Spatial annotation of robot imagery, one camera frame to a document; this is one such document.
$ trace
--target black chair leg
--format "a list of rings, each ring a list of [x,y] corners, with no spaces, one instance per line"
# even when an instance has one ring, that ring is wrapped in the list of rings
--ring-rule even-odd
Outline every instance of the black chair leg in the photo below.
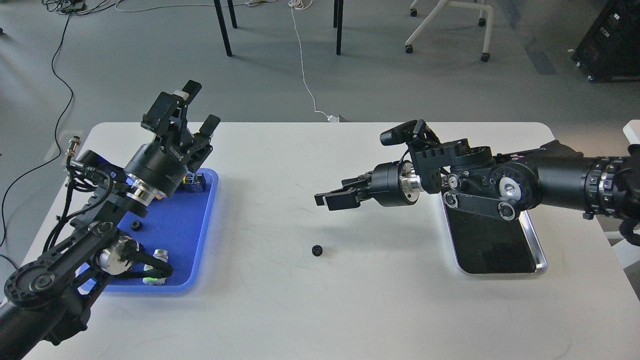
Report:
[[[233,56],[233,53],[231,53],[231,45],[229,44],[229,35],[227,34],[227,25],[225,25],[225,18],[222,16],[222,5],[220,5],[220,0],[213,0],[213,5],[216,7],[216,14],[218,14],[220,32],[222,33],[222,41],[225,43],[227,56]]]
[[[342,50],[342,8],[344,5],[344,0],[338,1],[338,39],[335,44],[335,54],[339,55]]]
[[[333,28],[338,27],[338,0],[333,0]]]
[[[234,8],[233,0],[227,0],[227,5],[229,5],[229,14],[231,15],[231,26],[233,26],[234,29],[237,29],[238,24],[236,22],[236,9]]]

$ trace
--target gray floor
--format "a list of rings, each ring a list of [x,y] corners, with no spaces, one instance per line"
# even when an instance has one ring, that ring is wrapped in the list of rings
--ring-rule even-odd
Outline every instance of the gray floor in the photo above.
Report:
[[[605,1],[489,3],[496,14],[492,57],[482,63],[484,31],[476,25],[476,11],[446,8],[414,41],[414,53],[405,54],[404,41],[435,0],[423,1],[417,18],[409,16],[410,1],[347,0],[342,56],[336,56],[333,1],[315,0],[295,15],[317,107],[353,122],[542,122],[588,156],[624,155],[622,127],[640,119],[640,83],[589,83],[568,52]],[[120,7],[157,4],[128,0]],[[213,7],[109,9],[72,18],[56,62],[76,93],[61,123],[61,142],[86,136],[100,122],[138,122],[160,91],[188,79],[204,87],[189,111],[192,121],[209,113],[233,122],[325,121],[313,113],[302,83],[287,2],[237,6],[236,13],[239,29],[229,26],[232,58],[225,56]],[[69,92],[52,75],[50,61],[65,21],[38,1],[0,1],[6,32],[0,37],[2,192],[55,153],[54,125]],[[460,128],[460,137],[482,145],[472,136]],[[63,179],[55,161],[13,187],[5,205],[3,254],[22,260]],[[0,262],[0,278],[10,272]]]

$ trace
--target white chair base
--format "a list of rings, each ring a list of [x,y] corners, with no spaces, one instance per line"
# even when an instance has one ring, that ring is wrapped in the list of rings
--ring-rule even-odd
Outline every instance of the white chair base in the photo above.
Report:
[[[413,4],[411,4],[411,9],[410,9],[411,16],[416,16],[417,10],[415,7],[419,2],[420,0],[414,0]],[[406,42],[404,43],[405,51],[408,54],[412,53],[413,52],[412,42],[415,40],[415,38],[418,37],[418,35],[420,35],[420,33],[422,33],[422,30],[424,29],[424,27],[427,26],[427,24],[429,24],[431,20],[433,20],[433,18],[438,14],[438,12],[440,12],[440,10],[442,10],[442,8],[444,8],[445,6],[453,6],[457,8],[480,10],[480,19],[478,20],[478,25],[479,26],[486,25],[486,30],[484,32],[484,46],[482,50],[483,54],[482,54],[482,57],[480,57],[480,59],[484,62],[489,61],[489,57],[490,57],[489,45],[491,42],[491,31],[493,29],[493,8],[491,8],[491,6],[487,5],[485,2],[486,0],[480,0],[480,3],[464,3],[464,2],[453,1],[453,0],[439,0],[438,4],[431,11],[431,13],[429,13],[429,15],[422,21],[420,26],[418,26],[418,28],[413,32],[413,34],[411,34],[411,36],[408,39],[406,39]]]

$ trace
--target robotic arm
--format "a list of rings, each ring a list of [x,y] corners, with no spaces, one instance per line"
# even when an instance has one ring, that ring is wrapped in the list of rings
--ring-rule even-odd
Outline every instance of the robotic arm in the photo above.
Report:
[[[470,147],[467,139],[440,142],[423,120],[385,131],[380,142],[405,143],[411,161],[379,164],[343,180],[341,189],[316,194],[316,204],[349,209],[373,198],[382,206],[405,206],[415,204],[420,192],[442,192],[451,209],[506,221],[547,204],[582,210],[586,219],[623,219],[620,232],[640,246],[633,233],[640,222],[640,145],[631,145],[626,157],[585,158],[554,140],[494,156],[489,147]]]
[[[128,211],[144,217],[154,197],[171,196],[187,171],[198,170],[211,153],[209,142],[220,119],[209,115],[193,135],[187,129],[188,104],[201,88],[189,80],[182,91],[158,96],[141,124],[155,137],[140,147],[125,168],[92,151],[72,161],[79,143],[72,139],[66,153],[67,204],[58,225],[43,254],[14,272],[4,286],[7,303],[0,307],[0,359],[20,359],[42,339],[58,345],[86,330],[91,306],[114,276],[171,276],[171,265],[144,253],[117,225]],[[68,215],[74,188],[93,191],[93,196],[82,210]],[[68,222],[75,230],[56,244]],[[83,263],[89,267],[76,275]],[[153,269],[128,271],[134,263]],[[80,294],[78,288],[88,279],[95,285],[89,293]]]

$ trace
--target white table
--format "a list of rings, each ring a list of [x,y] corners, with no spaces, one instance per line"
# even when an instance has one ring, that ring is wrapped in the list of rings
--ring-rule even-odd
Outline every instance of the white table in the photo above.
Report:
[[[456,268],[437,196],[316,206],[315,193],[402,155],[378,141],[394,125],[222,123],[205,163],[220,183],[195,285],[103,293],[87,331],[41,342],[27,359],[637,359],[640,302],[580,211],[531,211],[545,274],[487,279]],[[443,141],[468,137],[494,153],[553,139],[537,123],[430,125]],[[138,124],[105,123],[84,148],[125,165],[150,138]]]

